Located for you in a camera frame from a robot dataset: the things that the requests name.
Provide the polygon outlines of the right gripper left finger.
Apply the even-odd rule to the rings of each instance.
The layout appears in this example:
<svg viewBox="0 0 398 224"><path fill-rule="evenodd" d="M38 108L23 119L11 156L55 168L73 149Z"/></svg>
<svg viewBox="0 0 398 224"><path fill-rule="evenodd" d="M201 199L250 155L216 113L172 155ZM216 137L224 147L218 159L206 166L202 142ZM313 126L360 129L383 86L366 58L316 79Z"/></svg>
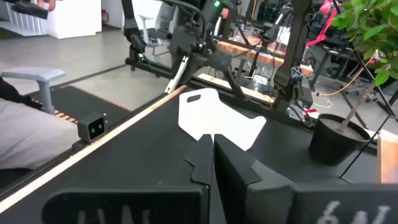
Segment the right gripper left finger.
<svg viewBox="0 0 398 224"><path fill-rule="evenodd" d="M71 189L50 197L44 224L208 224L213 140L204 134L171 178L129 189Z"/></svg>

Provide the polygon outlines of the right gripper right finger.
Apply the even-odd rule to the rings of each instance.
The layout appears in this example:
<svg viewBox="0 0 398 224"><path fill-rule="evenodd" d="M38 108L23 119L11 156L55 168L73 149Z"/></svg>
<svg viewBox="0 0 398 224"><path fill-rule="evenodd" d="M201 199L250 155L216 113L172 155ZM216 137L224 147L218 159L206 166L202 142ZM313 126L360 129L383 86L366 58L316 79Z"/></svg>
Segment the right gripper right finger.
<svg viewBox="0 0 398 224"><path fill-rule="evenodd" d="M220 134L215 167L230 224L398 224L398 184L296 184Z"/></svg>

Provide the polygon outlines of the green plant black pot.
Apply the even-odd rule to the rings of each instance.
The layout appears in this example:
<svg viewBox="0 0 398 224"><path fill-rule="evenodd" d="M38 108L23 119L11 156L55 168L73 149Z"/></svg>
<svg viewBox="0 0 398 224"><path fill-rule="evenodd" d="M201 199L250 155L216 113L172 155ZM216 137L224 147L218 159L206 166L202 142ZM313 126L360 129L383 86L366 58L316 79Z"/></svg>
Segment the green plant black pot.
<svg viewBox="0 0 398 224"><path fill-rule="evenodd" d="M398 79L398 0L350 0L341 4L329 22L345 31L345 39L360 54L364 68L374 70L374 79L366 93ZM326 166L337 166L363 147L370 135L351 122L358 106L347 117L320 114L309 145L311 159Z"/></svg>

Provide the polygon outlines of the black floor mat striped edge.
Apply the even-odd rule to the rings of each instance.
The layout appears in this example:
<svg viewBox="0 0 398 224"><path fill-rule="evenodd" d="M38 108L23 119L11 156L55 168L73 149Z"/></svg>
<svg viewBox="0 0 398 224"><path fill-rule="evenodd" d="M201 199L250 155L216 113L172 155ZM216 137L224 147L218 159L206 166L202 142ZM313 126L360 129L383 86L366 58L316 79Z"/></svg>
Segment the black floor mat striped edge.
<svg viewBox="0 0 398 224"><path fill-rule="evenodd" d="M129 110L74 86L52 88L50 95L55 115L73 123L95 112L105 114L108 126L112 126L130 114Z"/></svg>

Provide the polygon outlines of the wooden workbench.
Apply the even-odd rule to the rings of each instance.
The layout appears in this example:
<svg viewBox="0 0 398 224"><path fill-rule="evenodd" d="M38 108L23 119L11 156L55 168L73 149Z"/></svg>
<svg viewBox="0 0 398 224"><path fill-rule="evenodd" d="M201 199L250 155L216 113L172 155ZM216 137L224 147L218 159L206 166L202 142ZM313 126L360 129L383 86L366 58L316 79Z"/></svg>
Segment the wooden workbench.
<svg viewBox="0 0 398 224"><path fill-rule="evenodd" d="M220 50L223 50L227 53L231 53L232 55L239 55L248 60L254 60L254 57L256 54L255 50L249 50L245 47L240 47L238 45L229 44L224 41L218 42L217 47ZM275 65L276 67L279 67L284 63L284 59L282 59L280 57L272 56L267 53L259 53L259 56L257 57L257 62L266 64L266 65ZM301 64L300 68L301 68L302 73L306 77L313 76L313 68L310 65Z"/></svg>

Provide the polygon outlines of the person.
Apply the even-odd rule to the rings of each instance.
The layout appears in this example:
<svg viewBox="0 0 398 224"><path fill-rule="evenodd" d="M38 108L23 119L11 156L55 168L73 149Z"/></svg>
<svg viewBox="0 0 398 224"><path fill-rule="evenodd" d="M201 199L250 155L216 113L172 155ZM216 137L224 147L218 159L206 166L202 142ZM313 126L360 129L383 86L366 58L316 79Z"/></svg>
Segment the person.
<svg viewBox="0 0 398 224"><path fill-rule="evenodd" d="M36 169L79 140L77 126L0 77L0 169Z"/></svg>

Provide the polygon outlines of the white office chair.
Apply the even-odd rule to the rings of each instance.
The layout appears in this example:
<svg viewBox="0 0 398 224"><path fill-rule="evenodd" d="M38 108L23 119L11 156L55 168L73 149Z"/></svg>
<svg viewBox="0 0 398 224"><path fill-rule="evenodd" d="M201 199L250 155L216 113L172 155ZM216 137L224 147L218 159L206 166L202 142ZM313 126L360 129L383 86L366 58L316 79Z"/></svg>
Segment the white office chair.
<svg viewBox="0 0 398 224"><path fill-rule="evenodd" d="M155 54L155 49L157 47L162 46L162 41L156 37L155 34L155 29L154 28L147 28L146 26L146 21L148 20L154 20L154 17L148 17L142 14L138 15L141 18L142 21L142 34L144 38L144 42L146 43L146 46L150 47L152 49L151 57L153 60L158 57L158 55Z"/></svg>

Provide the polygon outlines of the white cabinet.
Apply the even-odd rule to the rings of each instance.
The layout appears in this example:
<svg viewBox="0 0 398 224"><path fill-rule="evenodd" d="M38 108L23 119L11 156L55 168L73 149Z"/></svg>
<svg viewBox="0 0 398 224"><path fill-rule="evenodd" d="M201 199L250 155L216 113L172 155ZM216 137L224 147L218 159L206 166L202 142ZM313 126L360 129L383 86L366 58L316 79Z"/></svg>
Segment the white cabinet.
<svg viewBox="0 0 398 224"><path fill-rule="evenodd" d="M101 0L61 0L45 21L48 35L57 39L84 37L102 31Z"/></svg>

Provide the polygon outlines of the person's hand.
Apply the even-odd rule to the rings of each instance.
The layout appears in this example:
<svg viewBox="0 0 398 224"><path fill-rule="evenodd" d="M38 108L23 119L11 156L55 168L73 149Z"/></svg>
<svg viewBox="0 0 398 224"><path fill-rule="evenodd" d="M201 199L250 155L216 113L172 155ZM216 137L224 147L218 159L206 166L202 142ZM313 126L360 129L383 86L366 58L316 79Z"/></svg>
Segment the person's hand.
<svg viewBox="0 0 398 224"><path fill-rule="evenodd" d="M57 0L36 0L36 3L42 9L53 11L56 7Z"/></svg>

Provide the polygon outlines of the black handheld device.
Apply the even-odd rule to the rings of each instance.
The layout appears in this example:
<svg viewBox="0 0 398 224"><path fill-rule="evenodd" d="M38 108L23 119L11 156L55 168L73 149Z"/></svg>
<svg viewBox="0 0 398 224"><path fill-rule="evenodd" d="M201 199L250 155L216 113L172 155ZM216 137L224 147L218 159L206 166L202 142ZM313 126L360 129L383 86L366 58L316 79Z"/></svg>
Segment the black handheld device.
<svg viewBox="0 0 398 224"><path fill-rule="evenodd" d="M27 0L12 0L11 4L11 9L14 12L38 17L41 19L47 19L48 10L41 8L32 2L28 2Z"/></svg>

